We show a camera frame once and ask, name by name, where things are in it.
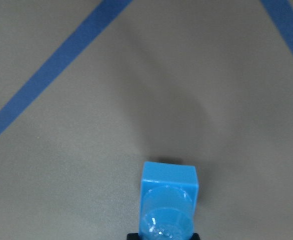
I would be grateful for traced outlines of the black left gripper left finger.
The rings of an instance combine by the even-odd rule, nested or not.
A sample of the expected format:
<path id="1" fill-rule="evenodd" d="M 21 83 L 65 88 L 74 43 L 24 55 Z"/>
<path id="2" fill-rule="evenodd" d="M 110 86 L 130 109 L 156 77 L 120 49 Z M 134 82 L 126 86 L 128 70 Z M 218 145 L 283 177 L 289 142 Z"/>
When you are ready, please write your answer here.
<path id="1" fill-rule="evenodd" d="M 140 236 L 137 232 L 135 233 L 128 233 L 126 235 L 126 240 L 140 240 Z"/>

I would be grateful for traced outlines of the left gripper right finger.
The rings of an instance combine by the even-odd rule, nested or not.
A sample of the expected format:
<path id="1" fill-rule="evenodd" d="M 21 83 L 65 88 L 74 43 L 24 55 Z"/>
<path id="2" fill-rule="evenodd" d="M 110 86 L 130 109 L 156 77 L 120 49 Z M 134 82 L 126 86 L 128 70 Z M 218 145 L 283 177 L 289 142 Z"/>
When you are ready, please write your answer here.
<path id="1" fill-rule="evenodd" d="M 191 240 L 201 240 L 200 235 L 198 233 L 193 233 Z"/>

